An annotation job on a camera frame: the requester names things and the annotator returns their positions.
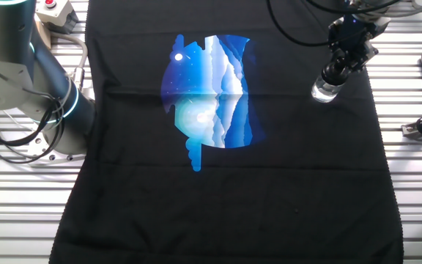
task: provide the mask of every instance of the robotic arm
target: robotic arm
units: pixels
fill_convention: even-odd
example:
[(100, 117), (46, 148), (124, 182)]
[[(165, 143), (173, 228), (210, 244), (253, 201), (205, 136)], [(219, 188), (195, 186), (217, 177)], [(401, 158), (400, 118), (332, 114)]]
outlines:
[[(346, 14), (330, 25), (328, 39), (333, 41), (330, 44), (332, 59), (323, 67), (312, 87), (312, 96), (316, 100), (322, 103), (331, 102), (349, 75), (362, 71), (366, 63), (378, 54), (378, 50), (369, 40), (382, 34), (390, 23), (389, 17), (395, 17), (388, 14), (391, 2), (391, 0), (347, 0), (347, 5), (356, 9), (358, 13)], [(359, 12), (381, 6), (385, 7), (375, 12)], [(412, 124), (403, 125), (401, 129), (405, 137), (422, 141), (422, 118)]]
[[(314, 98), (328, 103), (337, 96), (349, 75), (362, 71), (378, 53), (370, 40), (385, 31), (390, 22), (386, 15), (390, 6), (401, 0), (344, 0), (345, 10), (329, 10), (314, 0), (304, 1), (344, 15), (330, 25), (328, 42), (306, 43), (329, 45), (332, 51), (332, 59), (312, 87)], [(270, 0), (267, 5), (278, 29), (291, 41), (304, 44), (282, 30)], [(40, 130), (43, 128), (46, 141), (55, 143), (58, 152), (85, 153), (95, 118), (94, 103), (75, 88), (45, 47), (34, 25), (35, 8), (36, 0), (0, 0), (0, 110), (17, 107), (35, 122), (41, 122)], [(47, 113), (55, 117), (46, 120)], [(61, 137), (59, 127), (63, 128)], [(422, 135), (421, 131), (422, 120), (404, 128), (405, 135)]]
[[(351, 0), (350, 7), (367, 10), (372, 6), (388, 4), (391, 0)], [(389, 7), (377, 10), (387, 12)], [(312, 87), (313, 97), (321, 103), (331, 102), (339, 93), (349, 75), (361, 72), (366, 63), (379, 51), (370, 40), (382, 34), (390, 23), (390, 18), (368, 13), (346, 14), (329, 27), (330, 50), (332, 59), (322, 69)]]
[[(46, 48), (34, 25), (35, 5), (36, 0), (0, 0), (0, 110), (17, 107), (40, 122), (57, 100), (53, 117), (42, 124), (43, 136), (48, 143), (57, 140), (54, 149), (60, 153), (85, 153), (94, 103), (76, 89)], [(56, 139), (61, 119), (64, 131)]]

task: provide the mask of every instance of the metal slat table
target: metal slat table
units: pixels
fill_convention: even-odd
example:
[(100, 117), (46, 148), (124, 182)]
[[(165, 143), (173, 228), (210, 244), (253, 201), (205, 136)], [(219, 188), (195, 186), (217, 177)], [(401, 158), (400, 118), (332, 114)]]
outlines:
[[(84, 39), (87, 0), (71, 0), (81, 22), (73, 35)], [(403, 3), (399, 10), (410, 9)], [(388, 158), (404, 230), (406, 264), (422, 264), (422, 142), (401, 135), (400, 125), (422, 116), (422, 14), (395, 18), (386, 33), (372, 41), (380, 54), (368, 66), (385, 153)], [(52, 52), (71, 71), (81, 49), (52, 40)], [(85, 93), (93, 97), (86, 64)], [(16, 110), (17, 121), (31, 121)], [(0, 127), (9, 139), (28, 131), (0, 113)], [(82, 161), (54, 166), (12, 165), (0, 160), (0, 264), (46, 264), (53, 238)]]

